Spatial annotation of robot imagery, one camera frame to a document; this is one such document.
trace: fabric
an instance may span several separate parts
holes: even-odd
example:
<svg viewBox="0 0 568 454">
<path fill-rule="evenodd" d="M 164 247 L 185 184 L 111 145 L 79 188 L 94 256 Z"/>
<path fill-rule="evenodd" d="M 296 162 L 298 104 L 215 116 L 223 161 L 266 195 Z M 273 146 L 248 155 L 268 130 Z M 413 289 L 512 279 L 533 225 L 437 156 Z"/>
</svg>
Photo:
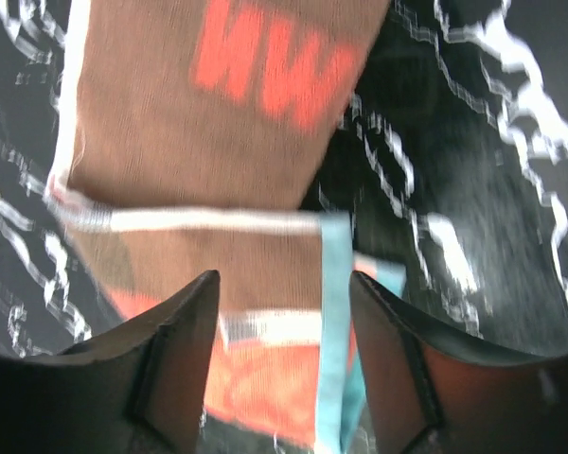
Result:
<svg viewBox="0 0 568 454">
<path fill-rule="evenodd" d="M 379 266 L 354 262 L 349 216 L 294 210 L 387 3 L 74 0 L 66 38 L 48 206 L 124 317 L 210 269 L 222 328 L 319 314 L 267 343 L 220 330 L 204 404 L 321 452 L 347 438 L 349 273 Z"/>
</svg>

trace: black marble surface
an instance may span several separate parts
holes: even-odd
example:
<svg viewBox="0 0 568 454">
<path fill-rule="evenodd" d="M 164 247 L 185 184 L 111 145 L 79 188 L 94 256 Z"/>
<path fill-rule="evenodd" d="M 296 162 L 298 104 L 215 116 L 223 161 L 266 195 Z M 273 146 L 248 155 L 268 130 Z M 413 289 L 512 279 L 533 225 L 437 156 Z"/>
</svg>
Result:
<svg viewBox="0 0 568 454">
<path fill-rule="evenodd" d="M 121 322 L 41 200 L 68 10 L 44 3 L 0 1 L 0 353 L 21 358 Z M 409 304 L 568 352 L 568 0 L 392 0 L 303 208 L 352 212 Z M 199 452 L 303 451 L 206 418 Z M 366 414 L 352 452 L 375 452 Z"/>
</svg>

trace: brown cloth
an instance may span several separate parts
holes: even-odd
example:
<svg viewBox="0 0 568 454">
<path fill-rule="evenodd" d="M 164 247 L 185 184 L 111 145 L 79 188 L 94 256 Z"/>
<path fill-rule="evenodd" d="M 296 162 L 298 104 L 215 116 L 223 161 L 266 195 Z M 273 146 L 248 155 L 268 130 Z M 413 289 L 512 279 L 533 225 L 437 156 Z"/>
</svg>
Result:
<svg viewBox="0 0 568 454">
<path fill-rule="evenodd" d="M 46 200 L 124 316 L 207 269 L 222 275 L 222 313 L 321 309 L 319 222 L 291 212 L 387 6 L 73 0 Z M 239 209 L 262 210 L 262 226 Z M 206 407 L 313 445 L 319 348 L 294 348 L 228 354 L 218 336 Z"/>
</svg>

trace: folded cloth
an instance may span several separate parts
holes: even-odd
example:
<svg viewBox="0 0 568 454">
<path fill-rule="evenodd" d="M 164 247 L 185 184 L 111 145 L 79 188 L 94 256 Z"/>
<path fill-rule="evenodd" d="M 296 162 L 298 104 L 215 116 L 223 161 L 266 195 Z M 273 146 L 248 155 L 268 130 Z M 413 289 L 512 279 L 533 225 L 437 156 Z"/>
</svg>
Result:
<svg viewBox="0 0 568 454">
<path fill-rule="evenodd" d="M 362 400 L 350 219 L 293 210 L 387 3 L 73 0 L 66 37 L 47 204 L 125 317 L 219 270 L 207 410 L 323 452 Z"/>
</svg>

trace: blue trim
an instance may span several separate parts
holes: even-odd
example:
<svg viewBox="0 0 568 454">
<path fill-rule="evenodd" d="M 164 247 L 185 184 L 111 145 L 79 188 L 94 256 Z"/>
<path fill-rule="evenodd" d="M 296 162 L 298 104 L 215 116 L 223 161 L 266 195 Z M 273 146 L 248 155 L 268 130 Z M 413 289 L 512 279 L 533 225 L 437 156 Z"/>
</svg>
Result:
<svg viewBox="0 0 568 454">
<path fill-rule="evenodd" d="M 341 416 L 346 386 L 351 307 L 349 277 L 353 269 L 348 215 L 321 218 L 322 339 L 315 403 L 316 445 L 341 454 Z"/>
<path fill-rule="evenodd" d="M 402 265 L 377 261 L 377 281 L 397 296 L 401 296 L 406 284 L 406 269 Z M 343 394 L 341 413 L 341 449 L 347 452 L 353 443 L 356 430 L 366 404 L 366 386 L 360 356 L 354 355 Z"/>
</svg>

